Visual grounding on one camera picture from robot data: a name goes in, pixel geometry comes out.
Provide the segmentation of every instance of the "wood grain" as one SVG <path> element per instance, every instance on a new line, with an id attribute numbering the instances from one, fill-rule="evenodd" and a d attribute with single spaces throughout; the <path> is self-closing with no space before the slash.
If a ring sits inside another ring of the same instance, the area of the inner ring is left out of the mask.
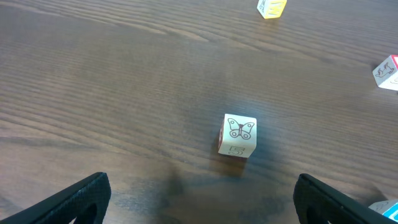
<path id="1" fill-rule="evenodd" d="M 0 0 L 0 219 L 98 171 L 105 223 L 298 223 L 306 172 L 364 205 L 398 198 L 398 2 Z M 258 120 L 246 161 L 225 113 Z"/>

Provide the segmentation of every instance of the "cube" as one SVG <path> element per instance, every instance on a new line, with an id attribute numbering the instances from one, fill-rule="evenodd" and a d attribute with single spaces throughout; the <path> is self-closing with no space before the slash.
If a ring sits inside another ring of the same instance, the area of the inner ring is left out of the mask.
<path id="1" fill-rule="evenodd" d="M 395 222 L 398 222 L 398 200 L 376 202 L 369 206 L 369 208 L 391 220 L 394 220 Z"/>
<path id="2" fill-rule="evenodd" d="M 257 119 L 225 114 L 218 141 L 218 153 L 248 158 L 257 145 Z"/>
<path id="3" fill-rule="evenodd" d="M 286 0 L 260 0 L 257 9 L 265 19 L 278 18 L 282 15 Z"/>
<path id="4" fill-rule="evenodd" d="M 390 55 L 373 70 L 374 79 L 380 88 L 398 91 L 398 55 Z"/>

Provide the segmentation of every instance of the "wooden table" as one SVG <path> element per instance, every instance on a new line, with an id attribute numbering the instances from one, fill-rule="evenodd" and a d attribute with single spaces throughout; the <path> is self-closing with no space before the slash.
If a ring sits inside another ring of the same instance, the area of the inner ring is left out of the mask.
<path id="1" fill-rule="evenodd" d="M 309 173 L 398 198 L 395 0 L 0 0 L 0 219 L 106 172 L 105 223 L 298 223 Z M 246 161 L 225 113 L 258 120 Z"/>

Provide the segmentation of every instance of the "yellow cube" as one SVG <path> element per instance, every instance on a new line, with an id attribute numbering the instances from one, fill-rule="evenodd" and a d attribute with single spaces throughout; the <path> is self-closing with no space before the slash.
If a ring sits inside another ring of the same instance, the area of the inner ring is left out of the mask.
<path id="1" fill-rule="evenodd" d="M 278 18 L 282 15 L 286 0 L 260 0 L 257 9 L 265 19 Z"/>

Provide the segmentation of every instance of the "blue stripe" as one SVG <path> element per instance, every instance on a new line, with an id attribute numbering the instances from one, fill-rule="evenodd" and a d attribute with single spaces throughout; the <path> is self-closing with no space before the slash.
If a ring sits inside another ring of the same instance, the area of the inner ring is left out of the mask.
<path id="1" fill-rule="evenodd" d="M 390 209 L 383 213 L 385 217 L 390 217 L 394 212 L 398 210 L 398 203 L 393 205 Z"/>

